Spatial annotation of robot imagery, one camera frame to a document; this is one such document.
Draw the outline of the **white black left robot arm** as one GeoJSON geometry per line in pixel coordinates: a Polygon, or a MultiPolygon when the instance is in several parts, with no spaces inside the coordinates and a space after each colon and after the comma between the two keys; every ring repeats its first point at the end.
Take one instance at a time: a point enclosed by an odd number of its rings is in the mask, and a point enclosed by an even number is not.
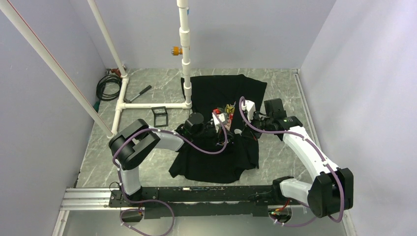
{"type": "Polygon", "coordinates": [[[136,206],[142,195],[139,166],[154,149],[179,151],[189,144],[200,152],[216,154],[197,147],[193,142],[211,134],[223,134],[223,144],[228,143],[226,125],[228,115],[214,110],[212,119],[204,122],[200,113],[192,113],[188,119],[173,131],[162,130],[138,119],[119,132],[109,141],[113,164],[117,167],[122,200],[130,207],[136,206]]]}

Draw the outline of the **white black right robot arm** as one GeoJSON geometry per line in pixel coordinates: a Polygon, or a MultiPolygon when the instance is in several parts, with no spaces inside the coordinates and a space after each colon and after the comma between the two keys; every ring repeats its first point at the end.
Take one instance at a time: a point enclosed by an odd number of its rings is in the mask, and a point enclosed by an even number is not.
{"type": "Polygon", "coordinates": [[[277,204],[288,199],[307,205],[317,218],[328,217],[341,222],[344,211],[353,206],[354,176],[348,168],[340,168],[313,142],[301,121],[286,115],[281,99],[265,102],[266,114],[256,111],[255,103],[241,97],[238,110],[245,130],[256,138],[271,134],[283,141],[299,158],[308,171],[312,183],[292,176],[275,179],[270,198],[277,204]]]}

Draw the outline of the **black floral print t-shirt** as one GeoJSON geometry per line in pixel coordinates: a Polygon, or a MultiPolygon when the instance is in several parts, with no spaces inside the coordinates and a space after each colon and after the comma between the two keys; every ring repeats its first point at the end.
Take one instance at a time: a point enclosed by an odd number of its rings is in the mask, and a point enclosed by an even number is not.
{"type": "MultiPolygon", "coordinates": [[[[242,117],[238,110],[239,99],[243,96],[261,106],[266,82],[261,82],[243,74],[195,76],[190,79],[192,84],[192,111],[200,113],[204,122],[212,119],[214,109],[227,113],[231,118],[226,129],[233,132],[244,129],[242,117]]],[[[233,183],[239,180],[245,170],[259,167],[258,140],[250,140],[241,135],[229,138],[225,148],[213,145],[201,138],[193,142],[197,147],[216,151],[216,154],[206,154],[198,151],[189,144],[180,150],[169,173],[172,177],[184,176],[186,179],[209,183],[233,183]]]]}

